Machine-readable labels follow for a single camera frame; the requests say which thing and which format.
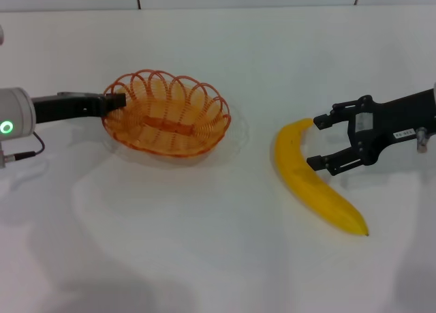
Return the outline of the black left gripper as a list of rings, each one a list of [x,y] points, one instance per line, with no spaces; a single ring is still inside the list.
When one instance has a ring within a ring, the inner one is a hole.
[[[48,123],[81,117],[104,117],[127,105],[124,93],[60,92],[56,95],[33,98],[36,123]]]

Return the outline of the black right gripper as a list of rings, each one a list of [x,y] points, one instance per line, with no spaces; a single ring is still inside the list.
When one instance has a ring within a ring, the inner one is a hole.
[[[380,153],[390,145],[417,139],[424,131],[435,135],[435,90],[429,89],[386,103],[377,103],[371,96],[332,105],[329,114],[313,119],[319,130],[348,122],[351,147],[330,155],[307,158],[314,170],[327,170],[338,175],[353,168],[373,165]]]

